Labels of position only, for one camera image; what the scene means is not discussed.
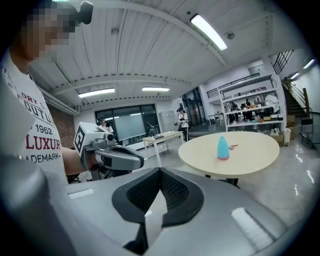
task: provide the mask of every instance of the black pants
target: black pants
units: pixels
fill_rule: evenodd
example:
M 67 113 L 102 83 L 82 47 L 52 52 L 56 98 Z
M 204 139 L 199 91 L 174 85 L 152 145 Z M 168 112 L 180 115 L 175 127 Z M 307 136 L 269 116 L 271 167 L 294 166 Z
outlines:
M 182 132 L 183 132 L 183 135 L 184 135 L 184 140 L 185 140 L 185 142 L 187 142 L 189 140 L 188 128 L 187 127 L 182 127 L 181 129 L 182 129 Z

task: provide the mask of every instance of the beige table top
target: beige table top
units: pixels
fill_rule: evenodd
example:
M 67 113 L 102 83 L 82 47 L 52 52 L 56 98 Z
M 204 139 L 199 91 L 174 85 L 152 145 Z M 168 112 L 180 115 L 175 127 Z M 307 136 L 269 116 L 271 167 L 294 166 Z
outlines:
M 158 143 L 158 142 L 163 142 L 165 140 L 171 139 L 175 136 L 179 136 L 182 133 L 183 133 L 182 131 L 165 132 L 165 133 L 159 134 L 159 135 L 162 135 L 163 138 L 153 139 L 152 137 L 146 137 L 146 138 L 143 138 L 142 140 L 145 142 L 151 142 L 151 143 L 157 142 Z
M 217 158 L 218 141 L 224 136 L 230 150 L 228 160 Z M 268 135 L 249 131 L 220 132 L 189 140 L 180 146 L 181 160 L 196 171 L 219 178 L 237 179 L 261 171 L 278 157 L 280 148 Z

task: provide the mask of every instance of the ceiling light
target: ceiling light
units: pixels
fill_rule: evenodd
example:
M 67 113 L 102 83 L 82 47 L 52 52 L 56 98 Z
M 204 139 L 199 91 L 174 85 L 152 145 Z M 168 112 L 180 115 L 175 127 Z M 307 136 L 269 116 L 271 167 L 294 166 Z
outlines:
M 81 93 L 78 96 L 80 98 L 88 97 L 88 96 L 93 96 L 93 95 L 99 95 L 99 94 L 109 94 L 109 93 L 114 93 L 115 89 L 110 88 L 110 89 L 102 89 L 102 90 L 93 90 L 85 93 Z
M 205 33 L 215 44 L 219 47 L 221 51 L 227 49 L 227 45 L 214 30 L 214 28 L 205 21 L 199 14 L 195 14 L 191 19 L 191 23 L 194 24 L 198 29 Z
M 295 79 L 297 76 L 299 76 L 299 73 L 294 74 L 290 79 Z
M 311 64 L 312 64 L 312 63 L 314 63 L 314 62 L 315 62 L 315 60 L 314 60 L 314 59 L 310 60 L 310 61 L 308 62 L 308 64 L 307 64 L 307 65 L 305 65 L 303 68 L 304 68 L 304 69 L 309 68 L 309 67 L 311 66 Z
M 169 91 L 170 88 L 158 88 L 158 87 L 143 87 L 142 91 L 143 92 L 167 92 Z

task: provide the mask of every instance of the blue bottle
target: blue bottle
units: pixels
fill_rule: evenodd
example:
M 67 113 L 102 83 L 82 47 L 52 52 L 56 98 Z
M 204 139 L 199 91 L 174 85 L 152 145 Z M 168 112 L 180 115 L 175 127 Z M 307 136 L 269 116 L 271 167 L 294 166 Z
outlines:
M 217 157 L 219 160 L 229 159 L 229 147 L 225 137 L 221 136 L 218 142 Z

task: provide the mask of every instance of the ceiling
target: ceiling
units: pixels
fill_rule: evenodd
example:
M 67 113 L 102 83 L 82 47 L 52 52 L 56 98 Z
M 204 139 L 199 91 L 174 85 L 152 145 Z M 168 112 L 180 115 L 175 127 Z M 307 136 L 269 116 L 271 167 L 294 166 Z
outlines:
M 76 7 L 82 0 L 69 0 Z M 117 102 L 173 100 L 215 75 L 282 51 L 302 48 L 290 20 L 263 0 L 91 0 L 92 22 L 68 48 L 34 61 L 30 73 L 52 96 L 80 110 Z M 190 23 L 199 13 L 222 37 L 219 50 Z M 234 33 L 232 40 L 228 33 Z M 170 91 L 143 92 L 142 87 Z M 115 88 L 115 93 L 78 94 Z

